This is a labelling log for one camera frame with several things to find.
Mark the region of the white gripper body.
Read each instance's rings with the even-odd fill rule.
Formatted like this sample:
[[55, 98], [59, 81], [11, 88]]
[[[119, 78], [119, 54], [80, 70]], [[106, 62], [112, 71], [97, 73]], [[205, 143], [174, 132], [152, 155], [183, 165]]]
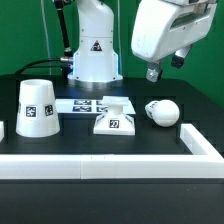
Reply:
[[133, 28], [135, 56], [155, 62], [204, 38], [216, 0], [141, 0]]

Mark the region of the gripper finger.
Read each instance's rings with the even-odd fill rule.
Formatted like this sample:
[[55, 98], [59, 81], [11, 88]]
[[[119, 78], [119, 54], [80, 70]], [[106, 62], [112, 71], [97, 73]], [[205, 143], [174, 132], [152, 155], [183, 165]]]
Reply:
[[162, 72], [163, 72], [163, 70], [161, 69], [160, 62], [149, 62], [148, 68], [147, 68], [147, 73], [146, 73], [146, 78], [150, 82], [157, 82], [161, 78]]
[[191, 48], [192, 46], [189, 45], [176, 51], [172, 57], [171, 65], [177, 69], [180, 69], [184, 65], [185, 59], [188, 56]]

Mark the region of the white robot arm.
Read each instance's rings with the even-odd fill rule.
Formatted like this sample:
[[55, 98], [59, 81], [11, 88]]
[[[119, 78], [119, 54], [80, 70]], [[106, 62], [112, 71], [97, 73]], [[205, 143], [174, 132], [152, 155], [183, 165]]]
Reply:
[[[148, 63], [146, 78], [157, 81], [162, 59], [181, 68], [192, 45], [211, 27], [218, 0], [141, 0], [133, 27], [131, 50]], [[113, 49], [111, 9], [99, 0], [77, 0], [79, 48], [73, 54], [68, 81], [86, 88], [102, 88], [123, 80]]]

